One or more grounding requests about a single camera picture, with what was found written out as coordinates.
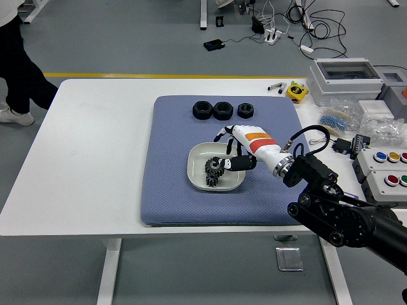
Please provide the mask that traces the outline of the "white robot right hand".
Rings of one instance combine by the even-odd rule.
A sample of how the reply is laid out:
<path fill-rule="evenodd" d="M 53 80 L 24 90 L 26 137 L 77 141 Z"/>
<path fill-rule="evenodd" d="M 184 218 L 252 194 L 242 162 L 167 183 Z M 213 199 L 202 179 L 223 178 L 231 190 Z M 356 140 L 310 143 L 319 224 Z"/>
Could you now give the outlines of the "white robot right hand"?
<path fill-rule="evenodd" d="M 217 142 L 228 134 L 226 153 L 231 152 L 233 141 L 237 142 L 237 156 L 229 159 L 213 158 L 214 162 L 228 171 L 252 170 L 257 162 L 264 162 L 275 177 L 284 177 L 294 159 L 282 150 L 277 142 L 258 126 L 233 125 L 222 128 L 216 135 Z"/>

